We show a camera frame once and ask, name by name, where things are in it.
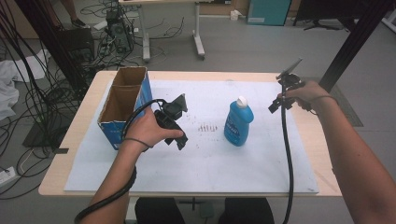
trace black pants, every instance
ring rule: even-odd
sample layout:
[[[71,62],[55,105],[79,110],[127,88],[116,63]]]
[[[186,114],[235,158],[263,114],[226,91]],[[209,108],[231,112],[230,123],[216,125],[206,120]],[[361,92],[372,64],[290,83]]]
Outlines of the black pants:
[[[138,224],[185,224],[174,198],[139,198],[134,207]],[[219,224],[273,224],[265,198],[226,198]]]

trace wrist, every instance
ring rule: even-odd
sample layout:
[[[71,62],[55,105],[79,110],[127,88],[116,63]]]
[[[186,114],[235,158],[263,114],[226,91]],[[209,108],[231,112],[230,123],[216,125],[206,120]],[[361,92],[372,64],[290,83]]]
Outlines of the wrist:
[[[147,149],[147,147],[139,142],[124,140],[121,143],[119,151],[122,150],[122,151],[127,151],[127,152],[130,152],[133,154],[136,154],[136,153],[140,154],[143,151],[145,151],[146,149]]]
[[[329,107],[338,107],[338,101],[331,95],[321,95],[311,99],[309,102],[312,105],[312,108],[318,113],[329,109]]]

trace table leg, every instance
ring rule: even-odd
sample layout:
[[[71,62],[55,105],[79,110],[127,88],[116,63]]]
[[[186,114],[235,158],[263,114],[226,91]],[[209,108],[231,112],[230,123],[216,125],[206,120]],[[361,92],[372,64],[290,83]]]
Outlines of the table leg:
[[[197,47],[198,55],[205,58],[204,46],[202,45],[201,37],[199,36],[199,3],[195,3],[195,30],[192,31],[195,45]]]
[[[137,6],[137,13],[139,14],[140,29],[143,33],[143,61],[145,63],[149,62],[149,34],[146,32],[145,18],[143,15],[142,5]]]
[[[126,218],[125,220],[133,220],[136,221],[136,213],[134,212],[134,206],[136,205],[138,197],[130,197],[129,198],[129,205],[128,205],[128,210],[126,213]]]

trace open cardboard box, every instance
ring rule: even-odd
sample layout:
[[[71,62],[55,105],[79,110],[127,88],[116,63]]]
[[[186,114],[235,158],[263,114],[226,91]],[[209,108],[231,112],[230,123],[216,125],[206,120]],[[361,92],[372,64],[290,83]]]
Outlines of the open cardboard box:
[[[119,149],[125,121],[152,100],[146,67],[122,67],[114,77],[98,124],[114,149]]]

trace blue detergent bottle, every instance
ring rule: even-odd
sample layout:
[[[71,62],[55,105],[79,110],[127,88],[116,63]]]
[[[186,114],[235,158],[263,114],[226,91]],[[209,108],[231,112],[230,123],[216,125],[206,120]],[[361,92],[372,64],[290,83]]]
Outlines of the blue detergent bottle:
[[[233,145],[240,147],[248,139],[248,126],[254,116],[248,100],[239,96],[238,100],[230,104],[230,112],[224,125],[224,135]]]

